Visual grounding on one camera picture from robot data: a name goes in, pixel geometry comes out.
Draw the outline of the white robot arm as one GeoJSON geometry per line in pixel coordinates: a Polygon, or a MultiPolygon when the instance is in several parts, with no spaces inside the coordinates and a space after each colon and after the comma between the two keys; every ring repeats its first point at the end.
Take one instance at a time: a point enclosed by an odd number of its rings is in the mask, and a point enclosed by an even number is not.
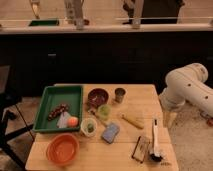
{"type": "Polygon", "coordinates": [[[208,70],[200,63],[168,72],[165,77],[166,87],[159,95],[162,107],[171,111],[189,101],[213,117],[213,88],[205,84],[207,79],[208,70]]]}

